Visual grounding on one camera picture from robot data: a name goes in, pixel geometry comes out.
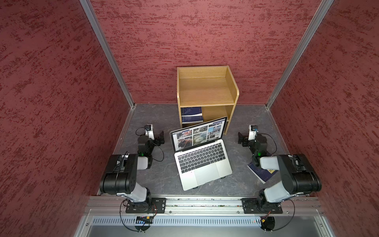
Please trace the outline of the silver laptop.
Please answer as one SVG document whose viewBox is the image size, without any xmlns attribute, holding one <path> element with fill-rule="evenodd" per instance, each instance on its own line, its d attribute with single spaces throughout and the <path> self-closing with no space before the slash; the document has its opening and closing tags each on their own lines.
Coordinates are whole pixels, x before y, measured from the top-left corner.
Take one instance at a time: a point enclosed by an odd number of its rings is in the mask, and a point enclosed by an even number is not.
<svg viewBox="0 0 379 237">
<path fill-rule="evenodd" d="M 170 132 L 184 191 L 233 173 L 223 141 L 227 117 Z"/>
</svg>

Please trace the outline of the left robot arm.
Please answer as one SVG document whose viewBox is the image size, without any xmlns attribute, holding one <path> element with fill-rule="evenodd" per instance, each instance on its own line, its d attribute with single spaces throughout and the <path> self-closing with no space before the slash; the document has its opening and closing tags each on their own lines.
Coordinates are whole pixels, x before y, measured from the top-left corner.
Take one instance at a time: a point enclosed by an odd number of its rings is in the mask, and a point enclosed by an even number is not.
<svg viewBox="0 0 379 237">
<path fill-rule="evenodd" d="M 152 197 L 148 188 L 137 183 L 137 171 L 151 168 L 154 147 L 164 143 L 164 132 L 158 137 L 141 135 L 136 154 L 110 156 L 100 181 L 100 193 L 124 197 L 126 200 L 121 205 L 126 213 L 165 213 L 166 198 Z"/>
</svg>

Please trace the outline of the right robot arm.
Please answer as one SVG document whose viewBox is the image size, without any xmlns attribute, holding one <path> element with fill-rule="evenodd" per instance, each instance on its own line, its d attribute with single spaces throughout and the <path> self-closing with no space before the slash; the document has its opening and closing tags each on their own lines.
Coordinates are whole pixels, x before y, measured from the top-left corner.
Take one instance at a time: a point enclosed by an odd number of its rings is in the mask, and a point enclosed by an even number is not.
<svg viewBox="0 0 379 237">
<path fill-rule="evenodd" d="M 238 143 L 251 151 L 248 167 L 261 182 L 280 174 L 278 183 L 259 190 L 257 197 L 241 200 L 245 214 L 282 214 L 283 201 L 321 190 L 321 180 L 305 155 L 274 156 L 267 151 L 267 138 L 252 130 L 247 136 L 239 132 Z"/>
</svg>

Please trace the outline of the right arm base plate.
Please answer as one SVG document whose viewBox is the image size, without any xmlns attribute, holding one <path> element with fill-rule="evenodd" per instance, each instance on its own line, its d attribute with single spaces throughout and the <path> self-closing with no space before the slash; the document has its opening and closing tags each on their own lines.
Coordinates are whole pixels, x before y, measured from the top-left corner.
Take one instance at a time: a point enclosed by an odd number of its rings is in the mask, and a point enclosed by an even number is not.
<svg viewBox="0 0 379 237">
<path fill-rule="evenodd" d="M 259 198 L 242 198 L 242 208 L 245 214 L 282 214 L 281 203 L 270 203 Z"/>
</svg>

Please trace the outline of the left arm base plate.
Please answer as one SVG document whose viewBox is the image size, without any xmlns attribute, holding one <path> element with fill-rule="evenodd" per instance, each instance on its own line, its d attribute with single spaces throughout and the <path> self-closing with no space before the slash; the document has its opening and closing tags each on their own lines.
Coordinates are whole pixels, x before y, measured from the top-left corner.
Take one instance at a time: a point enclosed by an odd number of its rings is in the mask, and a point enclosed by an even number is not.
<svg viewBox="0 0 379 237">
<path fill-rule="evenodd" d="M 145 202 L 129 202 L 125 204 L 125 213 L 162 214 L 166 209 L 166 198 L 152 198 Z"/>
</svg>

